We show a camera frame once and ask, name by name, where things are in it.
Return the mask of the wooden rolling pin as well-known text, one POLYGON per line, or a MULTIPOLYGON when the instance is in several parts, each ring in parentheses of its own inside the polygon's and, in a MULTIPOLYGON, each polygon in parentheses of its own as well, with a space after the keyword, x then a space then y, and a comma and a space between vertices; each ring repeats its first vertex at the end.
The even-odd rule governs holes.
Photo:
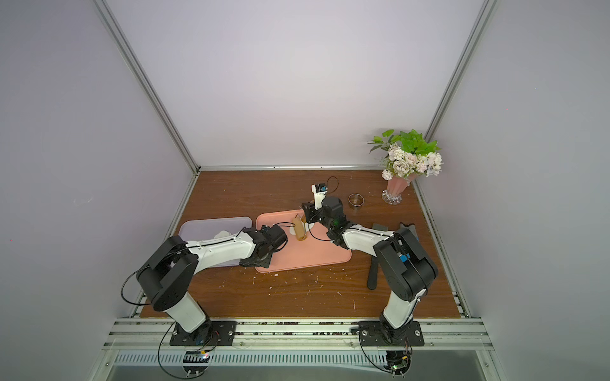
POLYGON ((294 219, 292 219, 294 235, 298 241, 304 241, 307 239, 307 230, 306 224, 303 221, 303 216, 296 215, 294 219))

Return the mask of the pink silicone mat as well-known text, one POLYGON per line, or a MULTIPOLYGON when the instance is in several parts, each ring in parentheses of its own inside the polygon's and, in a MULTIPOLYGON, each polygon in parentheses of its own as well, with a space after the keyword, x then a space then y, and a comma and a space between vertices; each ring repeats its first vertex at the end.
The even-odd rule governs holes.
MULTIPOLYGON (((320 224, 311 225, 312 232, 320 240, 325 238, 327 229, 320 224)), ((284 227, 288 242, 279 252, 273 254, 268 268, 256 268, 260 273, 312 268, 323 265, 343 264, 351 260, 352 252, 331 242, 314 239, 309 233, 299 241, 292 227, 284 227)))

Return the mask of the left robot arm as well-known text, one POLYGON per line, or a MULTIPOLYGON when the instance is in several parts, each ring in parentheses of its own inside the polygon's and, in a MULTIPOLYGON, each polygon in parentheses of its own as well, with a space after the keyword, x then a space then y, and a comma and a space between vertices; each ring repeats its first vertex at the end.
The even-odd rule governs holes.
POLYGON ((135 277, 155 311, 168 314, 184 333, 206 337, 209 317, 188 293, 194 276, 232 260, 244 268, 268 268, 287 242, 287 233, 279 225, 244 228, 207 241, 173 236, 135 271, 135 277))

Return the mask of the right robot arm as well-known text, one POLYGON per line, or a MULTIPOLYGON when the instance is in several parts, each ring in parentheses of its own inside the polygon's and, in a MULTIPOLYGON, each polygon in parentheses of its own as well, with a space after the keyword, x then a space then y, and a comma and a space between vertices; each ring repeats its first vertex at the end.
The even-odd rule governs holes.
POLYGON ((307 223, 319 223, 327 229, 328 241, 377 258, 391 289, 381 322, 394 331, 409 324, 417 304, 438 276, 438 267, 416 235, 407 227, 382 231, 352 223, 336 197, 302 203, 301 207, 307 223))

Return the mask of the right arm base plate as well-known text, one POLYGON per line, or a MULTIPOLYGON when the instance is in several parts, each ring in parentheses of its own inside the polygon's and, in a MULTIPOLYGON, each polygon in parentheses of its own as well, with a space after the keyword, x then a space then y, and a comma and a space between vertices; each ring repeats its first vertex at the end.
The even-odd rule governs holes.
POLYGON ((398 329, 392 328, 387 322, 360 321, 352 333, 357 334, 363 347, 425 346, 423 331, 416 321, 408 322, 398 329))

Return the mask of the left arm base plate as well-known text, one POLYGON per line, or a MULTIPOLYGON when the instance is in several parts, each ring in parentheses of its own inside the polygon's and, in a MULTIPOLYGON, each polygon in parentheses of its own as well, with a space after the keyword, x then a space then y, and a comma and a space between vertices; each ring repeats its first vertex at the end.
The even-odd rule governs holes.
POLYGON ((176 323, 170 346, 232 346, 237 322, 230 320, 206 321, 192 333, 176 323))

